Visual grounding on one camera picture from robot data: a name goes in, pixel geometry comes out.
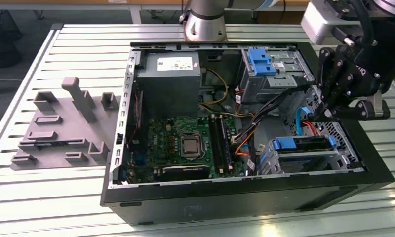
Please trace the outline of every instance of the open computer tower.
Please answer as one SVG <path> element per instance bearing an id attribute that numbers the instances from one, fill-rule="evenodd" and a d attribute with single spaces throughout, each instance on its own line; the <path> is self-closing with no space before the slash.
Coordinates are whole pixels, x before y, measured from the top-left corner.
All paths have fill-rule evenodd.
<path id="1" fill-rule="evenodd" d="M 132 225 L 190 222 L 394 182 L 357 121 L 305 121 L 318 67 L 309 43 L 134 43 L 102 205 Z"/>

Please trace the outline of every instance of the power supply label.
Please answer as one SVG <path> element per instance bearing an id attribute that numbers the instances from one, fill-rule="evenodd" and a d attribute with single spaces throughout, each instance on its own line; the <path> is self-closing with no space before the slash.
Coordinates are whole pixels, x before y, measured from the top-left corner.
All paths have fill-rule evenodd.
<path id="1" fill-rule="evenodd" d="M 183 58 L 159 58 L 156 61 L 158 71 L 194 70 L 192 57 Z"/>

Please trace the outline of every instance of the ram slot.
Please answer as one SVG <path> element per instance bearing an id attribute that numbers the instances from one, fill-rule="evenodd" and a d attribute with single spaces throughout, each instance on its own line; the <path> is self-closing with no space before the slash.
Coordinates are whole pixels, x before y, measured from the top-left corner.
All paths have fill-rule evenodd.
<path id="1" fill-rule="evenodd" d="M 222 174 L 233 169 L 227 131 L 222 117 L 211 115 L 208 121 L 215 171 Z"/>

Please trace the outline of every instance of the green circuit board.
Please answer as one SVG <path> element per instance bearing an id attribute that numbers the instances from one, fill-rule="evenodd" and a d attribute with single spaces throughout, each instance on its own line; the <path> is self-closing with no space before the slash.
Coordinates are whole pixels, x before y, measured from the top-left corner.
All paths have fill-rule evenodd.
<path id="1" fill-rule="evenodd" d="M 225 118 L 229 138 L 237 134 L 234 119 Z M 182 157 L 182 135 L 199 134 L 202 156 L 195 160 Z M 200 164 L 210 166 L 210 178 L 239 177 L 245 175 L 245 162 L 242 157 L 233 163 L 234 169 L 223 174 L 215 172 L 211 148 L 211 134 L 208 117 L 187 117 L 151 119 L 148 126 L 148 151 L 146 165 L 135 166 L 138 183 L 154 182 L 154 167 L 162 165 Z"/>

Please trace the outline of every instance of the metal frame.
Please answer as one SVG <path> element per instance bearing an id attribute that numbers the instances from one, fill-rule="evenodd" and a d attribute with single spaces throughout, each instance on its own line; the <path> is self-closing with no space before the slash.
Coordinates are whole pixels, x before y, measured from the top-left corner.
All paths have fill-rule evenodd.
<path id="1" fill-rule="evenodd" d="M 227 25 L 227 35 L 230 41 L 241 42 L 310 42 L 298 25 Z M 51 31 L 0 123 L 0 235 L 395 236 L 395 182 L 323 211 L 134 228 L 110 208 L 99 206 L 104 166 L 12 171 L 12 149 L 34 116 L 35 105 L 27 99 L 39 90 L 63 96 L 54 89 L 62 84 L 58 79 L 75 71 L 88 78 L 80 86 L 92 93 L 112 88 L 122 95 L 132 41 L 184 41 L 182 26 L 64 25 L 62 31 Z M 391 119 L 361 125 L 395 177 L 395 83 L 385 99 Z"/>

